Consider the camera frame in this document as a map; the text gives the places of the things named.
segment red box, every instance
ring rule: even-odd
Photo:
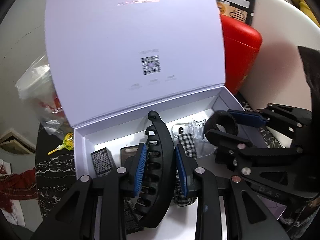
[[[248,75],[262,43],[261,34],[251,26],[220,15],[226,61],[226,87],[234,95]]]

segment das logo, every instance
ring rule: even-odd
[[[272,190],[266,190],[264,187],[259,187],[258,189],[261,193],[264,193],[264,194],[268,194],[269,196],[273,196],[273,197],[280,197],[280,194],[279,193],[273,193]]]

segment yellow lollipop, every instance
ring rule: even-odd
[[[56,149],[54,149],[53,151],[49,152],[48,155],[50,155],[51,153],[54,153],[56,151],[60,151],[63,148],[66,148],[68,151],[73,150],[73,133],[68,133],[64,139],[63,139],[63,144],[58,145],[58,147]]]

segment red cloth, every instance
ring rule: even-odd
[[[10,199],[37,198],[35,169],[0,177],[0,208],[12,212]]]

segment white chair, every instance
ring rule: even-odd
[[[320,28],[284,0],[256,0],[252,27],[261,33],[262,46],[242,95],[254,109],[276,103],[311,110],[297,46],[320,50]]]

